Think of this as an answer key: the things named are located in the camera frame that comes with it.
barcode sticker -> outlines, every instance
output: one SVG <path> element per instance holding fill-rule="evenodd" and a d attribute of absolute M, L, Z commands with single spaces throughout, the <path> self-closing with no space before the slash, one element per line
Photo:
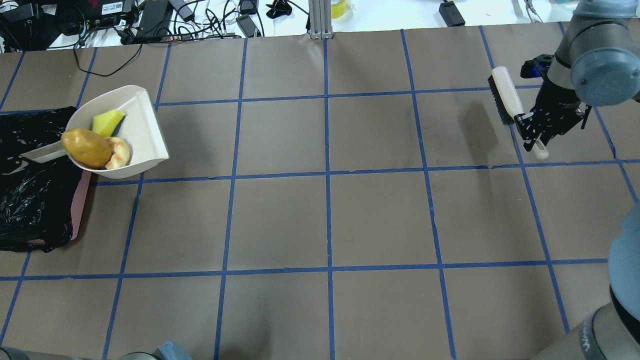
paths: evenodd
<path fill-rule="evenodd" d="M 119 13 L 122 11 L 122 1 L 119 3 L 111 3 L 102 5 L 102 14 Z"/>

trash bag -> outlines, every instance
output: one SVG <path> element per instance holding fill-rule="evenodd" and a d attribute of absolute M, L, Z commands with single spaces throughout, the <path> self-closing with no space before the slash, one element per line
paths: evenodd
<path fill-rule="evenodd" d="M 66 156 L 36 163 L 20 154 L 58 141 L 75 111 L 0 116 L 0 250 L 50 252 L 71 239 L 71 203 L 83 171 Z"/>

robotic hand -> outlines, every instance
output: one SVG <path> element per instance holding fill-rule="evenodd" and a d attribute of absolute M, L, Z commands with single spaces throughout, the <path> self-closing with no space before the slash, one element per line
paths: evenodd
<path fill-rule="evenodd" d="M 543 78 L 536 103 L 522 110 L 509 73 L 492 71 L 489 84 L 502 122 L 516 124 L 524 148 L 544 159 L 546 145 L 578 123 L 592 106 L 640 102 L 640 42 L 627 28 L 640 0 L 580 0 L 555 55 L 540 55 L 522 65 L 522 78 Z M 585 113 L 579 109 L 584 102 Z"/>

metal post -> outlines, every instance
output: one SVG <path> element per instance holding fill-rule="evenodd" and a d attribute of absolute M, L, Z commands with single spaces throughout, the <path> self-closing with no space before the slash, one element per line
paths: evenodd
<path fill-rule="evenodd" d="M 309 0 L 311 39 L 333 38 L 331 26 L 331 0 Z"/>

white dustpan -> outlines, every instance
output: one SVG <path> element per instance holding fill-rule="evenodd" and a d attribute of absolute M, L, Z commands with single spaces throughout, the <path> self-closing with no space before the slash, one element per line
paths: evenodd
<path fill-rule="evenodd" d="M 81 169 L 111 179 L 122 179 L 140 174 L 169 158 L 149 94 L 140 86 L 123 86 L 82 105 L 69 119 L 67 130 L 76 127 L 90 129 L 94 116 L 113 109 L 126 114 L 117 136 L 124 139 L 131 148 L 129 165 L 113 170 L 95 170 L 85 167 L 73 158 L 71 161 Z M 66 154 L 62 143 L 56 142 L 22 155 L 33 161 L 44 163 Z"/>

